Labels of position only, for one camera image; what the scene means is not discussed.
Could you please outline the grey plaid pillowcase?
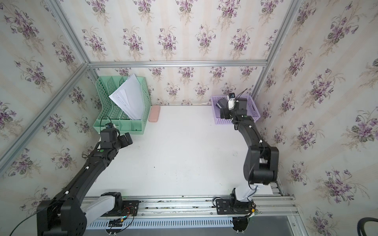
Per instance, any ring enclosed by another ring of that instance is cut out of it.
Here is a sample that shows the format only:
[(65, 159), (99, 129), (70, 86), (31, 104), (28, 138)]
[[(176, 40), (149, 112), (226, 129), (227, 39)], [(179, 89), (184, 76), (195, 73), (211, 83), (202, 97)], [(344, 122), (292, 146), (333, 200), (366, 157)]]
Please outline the grey plaid pillowcase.
[(217, 103), (216, 103), (216, 106), (219, 108), (219, 109), (222, 109), (222, 108), (226, 108), (228, 105), (228, 100), (226, 98), (222, 98), (220, 99)]

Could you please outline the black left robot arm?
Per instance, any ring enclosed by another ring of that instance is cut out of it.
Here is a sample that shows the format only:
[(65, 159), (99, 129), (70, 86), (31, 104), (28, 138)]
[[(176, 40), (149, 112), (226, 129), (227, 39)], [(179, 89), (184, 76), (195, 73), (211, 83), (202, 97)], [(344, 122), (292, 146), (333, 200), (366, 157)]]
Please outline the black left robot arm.
[(97, 177), (110, 165), (119, 150), (133, 144), (129, 133), (120, 135), (115, 128), (106, 128), (84, 166), (73, 180), (51, 200), (37, 207), (37, 234), (39, 236), (82, 236), (93, 221), (105, 213), (123, 211), (119, 192), (108, 192), (102, 203), (89, 213), (81, 209), (82, 202)]

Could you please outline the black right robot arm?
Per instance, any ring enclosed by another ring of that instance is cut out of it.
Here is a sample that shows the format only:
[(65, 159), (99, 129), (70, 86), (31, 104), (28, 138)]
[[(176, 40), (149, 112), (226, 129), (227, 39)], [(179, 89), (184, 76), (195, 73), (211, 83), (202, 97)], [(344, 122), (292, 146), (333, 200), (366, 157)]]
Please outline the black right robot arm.
[(243, 166), (247, 184), (233, 189), (231, 202), (234, 205), (251, 202), (261, 185), (269, 185), (277, 180), (279, 150), (270, 146), (258, 132), (254, 118), (248, 115), (247, 99), (231, 93), (225, 106), (220, 108), (220, 117), (232, 122), (248, 148)]

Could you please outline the purple plastic basket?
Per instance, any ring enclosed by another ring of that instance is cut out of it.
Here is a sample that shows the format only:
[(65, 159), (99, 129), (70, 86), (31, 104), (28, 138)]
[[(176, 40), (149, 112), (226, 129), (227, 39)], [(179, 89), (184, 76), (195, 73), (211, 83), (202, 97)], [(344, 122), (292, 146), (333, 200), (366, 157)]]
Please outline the purple plastic basket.
[(226, 103), (228, 101), (226, 95), (211, 96), (213, 118), (216, 125), (231, 124), (231, 115), (234, 115), (236, 112), (240, 115), (253, 118), (254, 122), (257, 122), (260, 119), (261, 115), (257, 109), (257, 106), (252, 97), (249, 95), (241, 95), (240, 97), (236, 98), (232, 110), (224, 107), (226, 114), (229, 115), (229, 119), (224, 119), (221, 116), (221, 108), (217, 106), (218, 102), (224, 99)]

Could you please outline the green mesh file organizer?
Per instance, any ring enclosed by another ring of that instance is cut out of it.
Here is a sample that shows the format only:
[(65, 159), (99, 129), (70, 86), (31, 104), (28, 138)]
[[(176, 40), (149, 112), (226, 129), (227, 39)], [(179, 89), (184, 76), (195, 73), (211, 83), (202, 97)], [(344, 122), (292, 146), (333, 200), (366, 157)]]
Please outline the green mesh file organizer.
[(137, 76), (145, 104), (144, 114), (141, 120), (131, 120), (127, 114), (109, 98), (109, 95), (116, 91), (126, 80), (127, 77), (124, 76), (100, 76), (97, 79), (95, 86), (102, 105), (102, 110), (93, 124), (93, 128), (97, 133), (100, 133), (107, 123), (112, 122), (122, 134), (144, 134), (152, 106), (146, 79)]

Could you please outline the pink eraser block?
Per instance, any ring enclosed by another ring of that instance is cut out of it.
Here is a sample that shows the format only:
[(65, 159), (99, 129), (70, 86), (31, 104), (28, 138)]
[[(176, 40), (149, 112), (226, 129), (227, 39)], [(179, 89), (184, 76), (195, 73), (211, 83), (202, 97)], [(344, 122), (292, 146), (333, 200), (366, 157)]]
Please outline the pink eraser block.
[(151, 106), (148, 121), (150, 123), (157, 123), (160, 115), (161, 107), (159, 105)]

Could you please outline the white paper sheets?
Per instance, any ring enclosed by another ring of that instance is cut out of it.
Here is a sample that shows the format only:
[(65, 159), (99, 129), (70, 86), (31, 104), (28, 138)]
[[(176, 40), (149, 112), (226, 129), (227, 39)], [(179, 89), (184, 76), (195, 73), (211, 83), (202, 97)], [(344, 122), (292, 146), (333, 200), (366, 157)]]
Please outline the white paper sheets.
[(109, 95), (109, 98), (131, 119), (142, 120), (145, 102), (140, 82), (132, 74)]

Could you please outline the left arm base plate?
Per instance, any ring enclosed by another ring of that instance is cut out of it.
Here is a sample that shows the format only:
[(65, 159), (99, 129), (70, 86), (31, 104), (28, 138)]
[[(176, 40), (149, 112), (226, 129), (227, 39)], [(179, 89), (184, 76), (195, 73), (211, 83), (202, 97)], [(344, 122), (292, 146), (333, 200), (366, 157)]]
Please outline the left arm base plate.
[(139, 201), (125, 201), (123, 200), (123, 206), (120, 209), (113, 209), (106, 212), (102, 217), (121, 217), (121, 216), (137, 216), (139, 210)]

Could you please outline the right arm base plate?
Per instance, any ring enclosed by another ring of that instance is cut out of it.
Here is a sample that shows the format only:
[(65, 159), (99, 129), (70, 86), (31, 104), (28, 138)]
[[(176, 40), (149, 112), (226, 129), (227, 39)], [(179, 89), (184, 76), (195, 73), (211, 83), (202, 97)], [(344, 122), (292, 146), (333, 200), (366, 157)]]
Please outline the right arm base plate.
[(213, 206), (216, 208), (217, 215), (250, 215), (256, 210), (253, 201), (240, 202), (231, 199), (214, 198)]

